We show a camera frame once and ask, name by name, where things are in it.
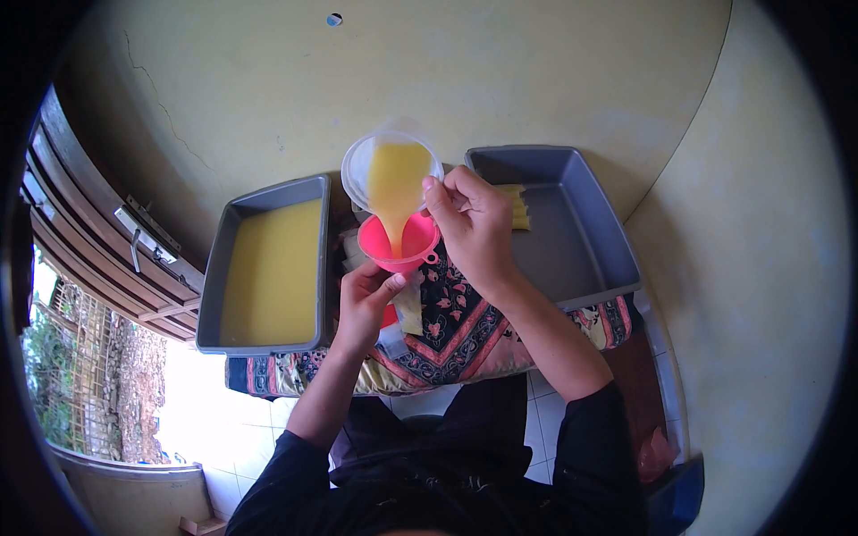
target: yellow wall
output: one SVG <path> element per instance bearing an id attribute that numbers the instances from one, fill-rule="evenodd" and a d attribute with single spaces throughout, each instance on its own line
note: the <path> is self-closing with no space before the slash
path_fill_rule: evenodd
<path id="1" fill-rule="evenodd" d="M 706 471 L 689 534 L 751 534 L 831 392 L 849 237 L 830 133 L 755 4 L 734 3 L 697 116 L 626 223 L 658 297 Z"/>
<path id="2" fill-rule="evenodd" d="M 483 145 L 585 149 L 624 219 L 691 122 L 728 13 L 728 0 L 111 1 L 69 51 L 63 106 L 203 258 L 226 201 L 339 169 L 398 115 L 451 164 Z"/>

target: wall crack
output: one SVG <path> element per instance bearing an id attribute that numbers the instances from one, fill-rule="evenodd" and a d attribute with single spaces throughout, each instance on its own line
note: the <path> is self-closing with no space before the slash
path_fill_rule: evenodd
<path id="1" fill-rule="evenodd" d="M 143 67 L 142 65 L 137 65 L 136 63 L 134 63 L 134 58 L 131 57 L 131 39 L 128 37 L 128 30 L 123 30 L 123 31 L 125 33 L 125 44 L 128 46 L 128 60 L 131 62 L 131 68 L 132 69 L 140 69 L 141 71 L 143 71 L 143 74 L 145 74 L 146 77 L 149 79 L 149 84 L 152 85 L 152 90 L 155 91 L 155 102 L 158 103 L 158 106 L 160 106 L 160 109 L 163 110 L 164 113 L 166 114 L 166 119 L 170 123 L 170 130 L 172 130 L 173 137 L 175 137 L 177 140 L 182 142 L 182 144 L 184 145 L 184 148 L 188 149 L 188 153 L 191 153 L 194 156 L 196 156 L 196 158 L 200 161 L 200 163 L 202 163 L 204 166 L 206 166 L 212 173 L 214 173 L 214 176 L 217 177 L 217 172 L 212 168 L 212 166 L 209 166 L 208 164 L 206 164 L 206 161 L 202 159 L 202 156 L 200 156 L 197 153 L 194 153 L 190 149 L 190 145 L 188 145 L 188 142 L 186 142 L 184 139 L 182 139 L 176 133 L 176 127 L 172 123 L 172 117 L 170 116 L 170 112 L 166 109 L 166 106 L 161 104 L 160 96 L 158 95 L 158 88 L 155 87 L 155 82 L 154 82 L 154 80 L 152 80 L 152 76 L 149 74 L 149 71 L 147 71 L 145 67 Z"/>

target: plastic bag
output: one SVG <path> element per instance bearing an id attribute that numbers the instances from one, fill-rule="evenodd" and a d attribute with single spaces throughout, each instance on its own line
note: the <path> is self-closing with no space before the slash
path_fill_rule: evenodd
<path id="1" fill-rule="evenodd" d="M 668 443 L 661 426 L 657 426 L 637 453 L 637 474 L 641 483 L 649 484 L 662 476 L 678 455 L 679 452 Z"/>

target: gray baking pan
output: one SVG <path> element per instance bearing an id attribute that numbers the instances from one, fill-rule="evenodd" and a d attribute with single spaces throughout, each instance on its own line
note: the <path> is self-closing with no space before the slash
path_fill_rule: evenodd
<path id="1" fill-rule="evenodd" d="M 306 343 L 279 346 L 222 346 L 221 312 L 227 284 L 229 262 L 239 224 L 253 215 L 287 207 L 295 203 L 322 198 L 322 216 L 319 221 L 319 257 L 316 274 L 316 333 Z M 200 352 L 225 353 L 229 356 L 261 356 L 271 352 L 306 352 L 328 345 L 333 334 L 333 320 L 328 312 L 328 205 L 330 177 L 314 175 L 276 184 L 230 201 L 223 209 L 221 222 L 208 256 L 206 279 L 202 289 L 200 314 L 196 322 L 196 347 Z"/>
<path id="2" fill-rule="evenodd" d="M 516 265 L 563 309 L 643 286 L 640 267 L 611 203 L 575 148 L 473 148 L 465 163 L 490 184 L 523 184 L 531 230 L 512 233 Z"/>

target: person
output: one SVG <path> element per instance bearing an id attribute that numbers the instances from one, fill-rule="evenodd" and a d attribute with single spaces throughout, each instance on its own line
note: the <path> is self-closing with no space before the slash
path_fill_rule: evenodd
<path id="1" fill-rule="evenodd" d="M 343 277 L 334 341 L 226 534 L 646 532 L 622 395 L 599 352 L 516 268 L 510 201 L 464 166 L 423 188 L 450 261 L 566 402 L 553 484 L 524 478 L 524 374 L 463 386 L 422 433 L 378 397 L 352 397 L 384 307 L 407 284 L 368 262 Z"/>

